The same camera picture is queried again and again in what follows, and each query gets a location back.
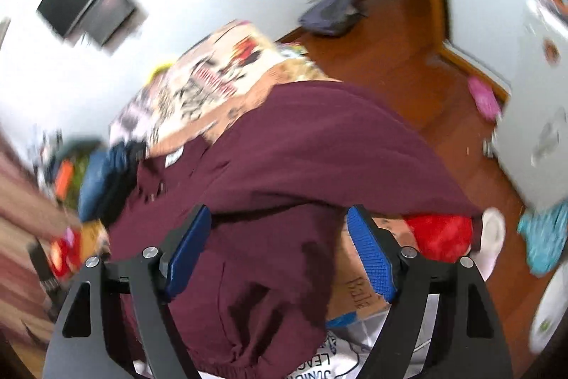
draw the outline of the maroon sweatshirt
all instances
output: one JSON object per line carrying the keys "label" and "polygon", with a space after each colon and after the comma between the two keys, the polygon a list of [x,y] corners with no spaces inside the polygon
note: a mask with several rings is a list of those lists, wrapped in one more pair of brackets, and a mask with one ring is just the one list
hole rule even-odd
{"label": "maroon sweatshirt", "polygon": [[322,343],[345,208],[479,214],[398,115],[337,82],[276,86],[214,145],[142,162],[113,259],[159,245],[197,203],[214,227],[170,310],[195,366],[228,379],[284,377]]}

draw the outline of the clothing pile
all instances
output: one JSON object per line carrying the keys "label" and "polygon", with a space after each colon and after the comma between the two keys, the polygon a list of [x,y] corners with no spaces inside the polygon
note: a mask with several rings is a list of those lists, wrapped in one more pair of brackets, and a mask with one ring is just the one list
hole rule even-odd
{"label": "clothing pile", "polygon": [[[434,259],[455,261],[480,233],[481,212],[396,113],[282,49],[231,22],[154,76],[111,124],[110,146],[146,147],[110,225],[113,260],[159,244],[195,204],[213,214],[170,311],[195,366],[227,379],[357,371],[370,346],[327,328],[388,304],[344,227],[353,204]],[[125,311],[136,326],[128,300]],[[346,357],[356,360],[331,364]]]}

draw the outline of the orange object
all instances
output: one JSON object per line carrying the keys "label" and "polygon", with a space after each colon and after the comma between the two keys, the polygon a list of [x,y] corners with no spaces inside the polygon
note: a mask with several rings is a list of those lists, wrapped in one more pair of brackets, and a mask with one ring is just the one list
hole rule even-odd
{"label": "orange object", "polygon": [[61,162],[58,170],[58,176],[55,179],[55,196],[58,199],[64,200],[67,197],[69,185],[71,185],[71,180],[73,179],[74,170],[75,168],[73,167],[73,163],[68,159]]}

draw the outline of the pink object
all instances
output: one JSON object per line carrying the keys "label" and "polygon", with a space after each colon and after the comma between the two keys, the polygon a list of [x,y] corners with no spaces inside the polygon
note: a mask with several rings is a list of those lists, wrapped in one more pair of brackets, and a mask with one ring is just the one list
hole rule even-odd
{"label": "pink object", "polygon": [[495,95],[493,95],[493,90],[477,77],[468,79],[468,88],[481,116],[488,121],[495,121],[497,115],[501,113],[501,108]]}

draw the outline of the blue fabric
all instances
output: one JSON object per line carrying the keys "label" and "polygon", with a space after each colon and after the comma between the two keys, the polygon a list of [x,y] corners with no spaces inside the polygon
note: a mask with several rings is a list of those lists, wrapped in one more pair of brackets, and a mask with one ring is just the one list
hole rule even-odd
{"label": "blue fabric", "polygon": [[568,202],[542,213],[525,212],[518,233],[526,242],[526,262],[530,273],[541,277],[556,266],[566,243]]}
{"label": "blue fabric", "polygon": [[355,321],[357,321],[357,312],[349,312],[332,320],[326,321],[326,328],[343,328],[351,323],[355,323]]}
{"label": "blue fabric", "polygon": [[79,192],[77,213],[81,222],[98,219],[95,217],[98,204],[116,176],[125,172],[128,166],[129,158],[124,142],[108,151],[92,152]]}

